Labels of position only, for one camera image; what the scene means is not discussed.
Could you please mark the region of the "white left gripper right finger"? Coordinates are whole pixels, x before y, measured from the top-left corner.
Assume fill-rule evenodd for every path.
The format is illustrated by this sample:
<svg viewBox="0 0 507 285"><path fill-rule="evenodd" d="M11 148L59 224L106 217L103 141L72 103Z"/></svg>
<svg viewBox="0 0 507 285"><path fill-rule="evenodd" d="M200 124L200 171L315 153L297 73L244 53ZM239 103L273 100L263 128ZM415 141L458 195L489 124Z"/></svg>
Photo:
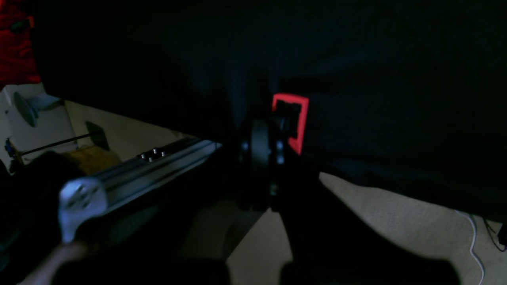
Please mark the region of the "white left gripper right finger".
<svg viewBox="0 0 507 285"><path fill-rule="evenodd" d="M282 285L458 285L453 266L388 241L362 221L288 145L294 120L269 120L271 209L280 214L293 261Z"/></svg>

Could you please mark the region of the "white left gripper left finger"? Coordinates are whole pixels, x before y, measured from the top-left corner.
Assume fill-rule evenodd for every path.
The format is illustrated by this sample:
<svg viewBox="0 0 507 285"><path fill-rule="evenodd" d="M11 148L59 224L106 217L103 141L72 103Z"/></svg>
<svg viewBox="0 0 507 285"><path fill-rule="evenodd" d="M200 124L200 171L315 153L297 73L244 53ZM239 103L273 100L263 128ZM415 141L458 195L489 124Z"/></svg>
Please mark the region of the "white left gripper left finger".
<svg viewBox="0 0 507 285"><path fill-rule="evenodd" d="M78 228L91 256L57 283L227 283L226 259L269 204L269 123L255 120L199 166Z"/></svg>

